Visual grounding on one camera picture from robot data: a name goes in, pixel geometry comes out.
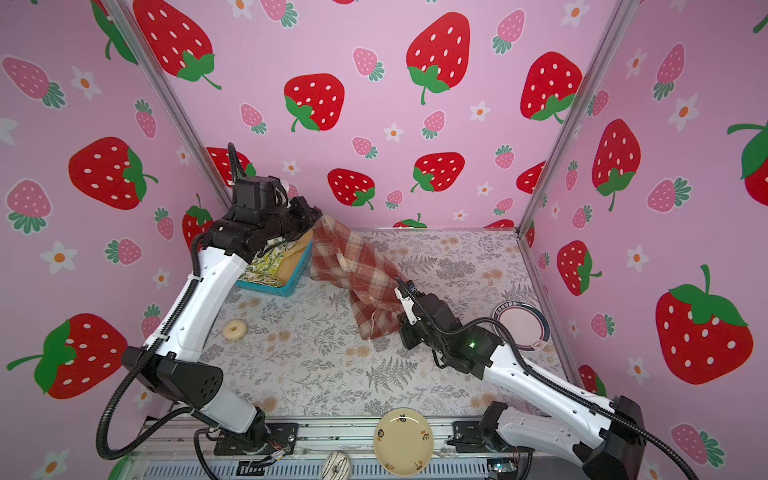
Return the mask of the red plaid skirt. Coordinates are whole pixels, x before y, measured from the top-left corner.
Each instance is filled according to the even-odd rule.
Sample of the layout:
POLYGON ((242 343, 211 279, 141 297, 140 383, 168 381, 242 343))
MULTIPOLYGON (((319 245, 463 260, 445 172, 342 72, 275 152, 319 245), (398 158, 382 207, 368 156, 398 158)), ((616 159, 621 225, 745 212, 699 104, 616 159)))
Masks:
POLYGON ((313 226, 310 277, 347 291, 362 339, 400 330, 403 308, 395 293, 399 276, 391 260, 336 219, 323 215, 313 226))

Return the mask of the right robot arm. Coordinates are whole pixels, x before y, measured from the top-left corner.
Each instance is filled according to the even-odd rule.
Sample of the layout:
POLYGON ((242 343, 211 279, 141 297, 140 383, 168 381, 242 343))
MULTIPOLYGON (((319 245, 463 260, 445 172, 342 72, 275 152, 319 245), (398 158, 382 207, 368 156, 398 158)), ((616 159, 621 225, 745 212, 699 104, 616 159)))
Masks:
POLYGON ((399 280, 394 289, 406 349, 428 346, 439 368, 472 375, 545 412, 534 419, 508 406, 490 409, 481 421, 489 448, 521 446, 580 466, 591 479, 635 479, 646 440, 640 406, 625 396, 608 399, 527 362, 506 327, 483 317, 468 324, 434 294, 399 280))

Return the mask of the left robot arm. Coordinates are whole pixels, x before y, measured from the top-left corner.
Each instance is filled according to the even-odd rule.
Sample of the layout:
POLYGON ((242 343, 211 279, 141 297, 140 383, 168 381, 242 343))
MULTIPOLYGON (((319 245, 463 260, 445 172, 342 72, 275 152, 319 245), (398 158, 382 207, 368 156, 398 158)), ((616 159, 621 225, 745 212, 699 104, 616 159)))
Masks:
POLYGON ((289 198, 276 177, 239 179, 228 212, 193 240, 193 270, 171 312, 143 346, 124 353, 126 381, 186 405, 210 426, 247 432, 256 408, 225 386, 221 369, 201 362, 203 348, 247 266, 279 243, 299 240, 321 216, 304 197, 289 198))

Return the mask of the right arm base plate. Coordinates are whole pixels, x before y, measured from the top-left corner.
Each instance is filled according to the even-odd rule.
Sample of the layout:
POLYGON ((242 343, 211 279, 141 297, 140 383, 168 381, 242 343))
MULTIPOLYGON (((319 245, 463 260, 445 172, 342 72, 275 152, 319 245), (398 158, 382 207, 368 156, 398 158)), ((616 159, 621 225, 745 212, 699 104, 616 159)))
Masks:
POLYGON ((458 453, 492 453, 498 449, 480 428, 479 421, 455 421, 452 423, 452 435, 445 444, 458 453))

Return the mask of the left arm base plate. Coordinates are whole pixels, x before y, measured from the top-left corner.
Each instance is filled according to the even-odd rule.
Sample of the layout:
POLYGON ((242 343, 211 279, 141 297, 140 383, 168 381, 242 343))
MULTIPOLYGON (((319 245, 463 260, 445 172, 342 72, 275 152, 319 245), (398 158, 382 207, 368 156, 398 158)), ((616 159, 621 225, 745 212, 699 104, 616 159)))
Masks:
POLYGON ((298 423, 285 422, 258 424, 242 434, 223 430, 214 447, 214 455, 266 457, 275 452, 291 455, 298 430, 298 423))

